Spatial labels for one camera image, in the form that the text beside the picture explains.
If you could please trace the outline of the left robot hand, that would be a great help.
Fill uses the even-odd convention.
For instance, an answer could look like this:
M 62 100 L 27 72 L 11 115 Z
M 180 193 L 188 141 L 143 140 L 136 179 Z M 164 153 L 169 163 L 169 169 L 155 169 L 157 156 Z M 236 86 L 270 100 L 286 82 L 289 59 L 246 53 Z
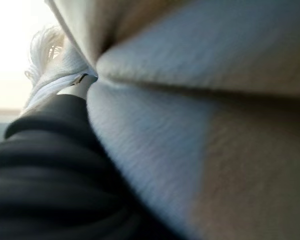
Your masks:
M 0 240 L 176 240 L 140 204 L 88 120 L 73 84 L 13 121 L 0 142 Z

